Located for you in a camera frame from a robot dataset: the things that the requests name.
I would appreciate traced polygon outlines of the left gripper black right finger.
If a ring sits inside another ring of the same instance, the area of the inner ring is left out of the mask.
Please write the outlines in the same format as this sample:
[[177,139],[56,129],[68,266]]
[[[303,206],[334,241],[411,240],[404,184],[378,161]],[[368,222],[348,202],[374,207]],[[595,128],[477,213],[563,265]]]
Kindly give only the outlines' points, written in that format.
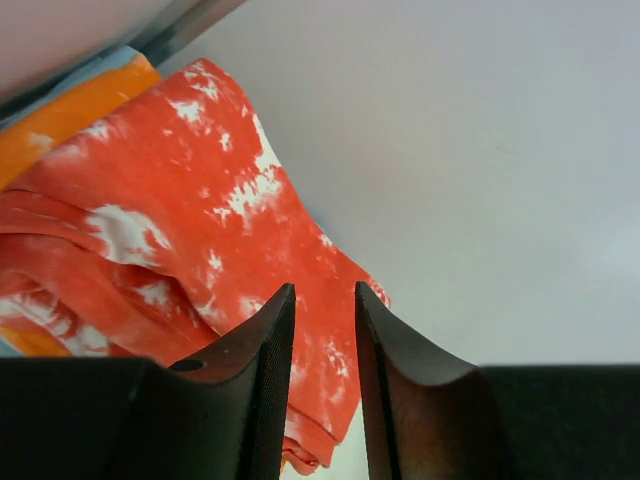
[[635,479],[636,365],[477,366],[355,287],[373,479]]

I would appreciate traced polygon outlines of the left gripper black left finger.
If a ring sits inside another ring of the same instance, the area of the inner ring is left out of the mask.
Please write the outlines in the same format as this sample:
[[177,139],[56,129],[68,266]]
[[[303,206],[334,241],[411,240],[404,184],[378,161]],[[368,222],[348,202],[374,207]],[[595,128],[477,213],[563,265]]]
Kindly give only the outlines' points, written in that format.
[[162,367],[142,357],[6,358],[5,479],[275,479],[296,296]]

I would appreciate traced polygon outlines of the red white tie-dye trousers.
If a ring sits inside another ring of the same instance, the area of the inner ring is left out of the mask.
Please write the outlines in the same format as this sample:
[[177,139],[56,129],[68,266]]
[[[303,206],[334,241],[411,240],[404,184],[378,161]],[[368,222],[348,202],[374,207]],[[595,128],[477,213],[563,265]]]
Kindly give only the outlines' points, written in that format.
[[354,287],[241,87],[198,59],[1,185],[1,342],[169,365],[296,289],[283,459],[328,467],[360,401]]

